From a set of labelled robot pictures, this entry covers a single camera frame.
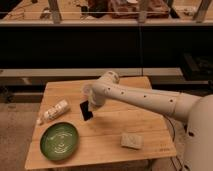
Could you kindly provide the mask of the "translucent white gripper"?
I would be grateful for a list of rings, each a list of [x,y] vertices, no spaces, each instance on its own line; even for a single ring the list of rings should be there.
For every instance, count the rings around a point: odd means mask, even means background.
[[[105,102],[106,98],[102,95],[97,94],[91,84],[84,84],[82,87],[82,93],[89,103],[90,108],[100,108]]]

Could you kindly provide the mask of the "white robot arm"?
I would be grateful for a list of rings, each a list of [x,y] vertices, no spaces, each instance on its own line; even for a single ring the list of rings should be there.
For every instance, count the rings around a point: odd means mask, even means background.
[[[143,89],[119,84],[119,76],[107,71],[91,84],[87,100],[80,104],[85,121],[107,99],[176,119],[187,125],[182,171],[213,171],[213,94],[204,97],[182,92]]]

